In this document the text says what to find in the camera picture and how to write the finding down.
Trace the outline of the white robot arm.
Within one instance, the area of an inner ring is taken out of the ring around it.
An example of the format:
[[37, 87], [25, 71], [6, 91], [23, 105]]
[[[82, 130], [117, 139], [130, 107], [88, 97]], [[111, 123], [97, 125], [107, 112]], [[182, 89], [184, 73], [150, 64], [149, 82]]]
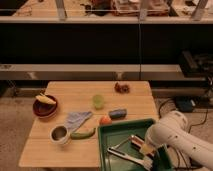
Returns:
[[167, 144], [213, 171], [213, 144], [186, 132], [187, 125], [188, 120], [183, 113], [169, 112], [147, 129], [140, 152], [147, 155]]

